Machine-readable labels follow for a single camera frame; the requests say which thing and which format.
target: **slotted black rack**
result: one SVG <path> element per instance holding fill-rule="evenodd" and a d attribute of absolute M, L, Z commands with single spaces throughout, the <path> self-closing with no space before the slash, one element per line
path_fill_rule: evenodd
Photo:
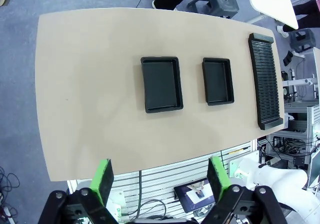
<path fill-rule="evenodd" d="M 249 48 L 253 67 L 255 98 L 260 129 L 266 130 L 282 124 L 274 54 L 269 36 L 251 33 Z"/>

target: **gray stool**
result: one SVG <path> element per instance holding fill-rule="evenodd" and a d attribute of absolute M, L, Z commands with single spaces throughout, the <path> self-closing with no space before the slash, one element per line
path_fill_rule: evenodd
<path fill-rule="evenodd" d="M 192 11 L 198 13 L 196 3 L 198 1 L 208 1 L 209 14 L 213 16 L 232 18 L 239 11 L 237 0 L 193 0 L 188 3 L 187 7 L 192 8 Z"/>
<path fill-rule="evenodd" d="M 309 28 L 289 32 L 290 47 L 297 53 L 304 52 L 316 46 L 314 33 Z"/>

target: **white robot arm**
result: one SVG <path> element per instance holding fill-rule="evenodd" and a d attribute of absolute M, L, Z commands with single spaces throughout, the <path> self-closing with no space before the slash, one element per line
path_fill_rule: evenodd
<path fill-rule="evenodd" d="M 244 157 L 234 175 L 241 178 L 248 189 L 261 185 L 271 187 L 279 203 L 294 209 L 306 223 L 319 223 L 320 201 L 312 192 L 302 189 L 308 180 L 305 171 L 261 167 L 260 163 Z"/>

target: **beige tabletop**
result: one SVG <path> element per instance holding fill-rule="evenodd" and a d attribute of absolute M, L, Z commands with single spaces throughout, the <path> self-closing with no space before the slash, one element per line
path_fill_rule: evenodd
<path fill-rule="evenodd" d="M 52 181 L 92 178 L 101 159 L 115 174 L 179 162 L 262 137 L 248 46 L 255 25 L 208 15 L 101 8 L 41 15 L 35 57 L 38 123 Z M 273 43 L 284 117 L 281 71 Z M 179 59 L 182 110 L 147 114 L 140 58 Z M 228 58 L 234 103 L 205 102 L 202 60 Z"/>

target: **black stool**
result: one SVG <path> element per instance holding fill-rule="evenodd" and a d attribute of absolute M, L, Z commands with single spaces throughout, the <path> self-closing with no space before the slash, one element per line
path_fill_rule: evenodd
<path fill-rule="evenodd" d="M 232 18 L 239 11 L 237 0 L 193 0 L 187 7 L 191 6 L 192 11 L 198 13 L 196 6 L 198 1 L 208 1 L 209 14 L 213 16 Z"/>

